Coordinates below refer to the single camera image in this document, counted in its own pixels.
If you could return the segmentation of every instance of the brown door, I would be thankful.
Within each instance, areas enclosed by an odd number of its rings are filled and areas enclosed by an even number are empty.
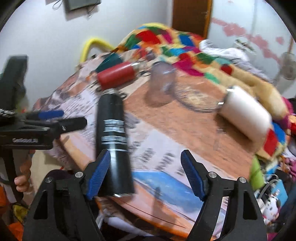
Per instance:
[[[173,28],[207,37],[212,0],[174,0]]]

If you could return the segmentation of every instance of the screw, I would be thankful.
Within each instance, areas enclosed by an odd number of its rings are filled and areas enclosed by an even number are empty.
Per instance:
[[[75,173],[75,177],[80,178],[82,176],[83,176],[83,172],[77,172],[77,173]]]
[[[247,180],[246,180],[244,177],[240,177],[240,178],[239,178],[239,181],[240,181],[241,183],[246,183],[246,182],[247,182]]]
[[[209,176],[210,176],[211,178],[216,178],[216,177],[217,177],[217,174],[216,174],[215,172],[210,172],[210,173],[209,173]]]
[[[46,182],[46,183],[50,183],[52,180],[53,180],[52,177],[47,177],[47,178],[45,179],[45,182]]]

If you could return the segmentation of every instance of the finger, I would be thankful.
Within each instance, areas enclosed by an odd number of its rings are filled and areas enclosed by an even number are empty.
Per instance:
[[[27,182],[24,185],[17,186],[17,191],[19,191],[19,192],[26,192],[26,191],[28,191],[29,187],[30,187],[30,183]]]
[[[30,155],[28,155],[25,162],[20,166],[21,173],[28,172],[30,170],[31,166],[32,166],[32,159],[31,159]]]
[[[24,183],[26,183],[30,179],[30,176],[31,176],[31,171],[29,170],[24,175],[16,177],[15,178],[15,184],[17,186],[23,185]]]

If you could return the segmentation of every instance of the white wall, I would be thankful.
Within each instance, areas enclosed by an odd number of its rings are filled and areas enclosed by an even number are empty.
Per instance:
[[[5,65],[9,55],[29,56],[25,86],[32,106],[74,73],[89,38],[99,37],[116,46],[141,24],[170,25],[171,2],[102,0],[88,17],[85,9],[66,14],[64,4],[53,10],[53,0],[26,0],[0,32],[0,66]]]
[[[252,64],[265,71],[270,78],[276,76],[279,64],[276,58],[267,58],[266,51],[270,50],[279,58],[283,52],[288,50],[291,35],[268,3],[264,0],[213,0],[212,18],[222,20],[227,24],[236,23],[245,29],[246,35],[251,34],[253,37],[260,37],[262,41],[266,40],[265,50],[254,42],[250,42],[257,52],[257,58]],[[220,48],[229,48],[233,45],[236,36],[227,36],[223,28],[211,22],[208,38]],[[284,39],[283,45],[276,41],[277,37]],[[245,37],[242,37],[242,40],[248,42]]]

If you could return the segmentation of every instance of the chain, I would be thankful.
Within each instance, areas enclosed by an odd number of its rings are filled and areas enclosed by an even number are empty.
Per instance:
[[[15,114],[14,110],[5,110],[5,109],[0,108],[0,116],[10,118],[10,117],[13,117],[14,114]]]

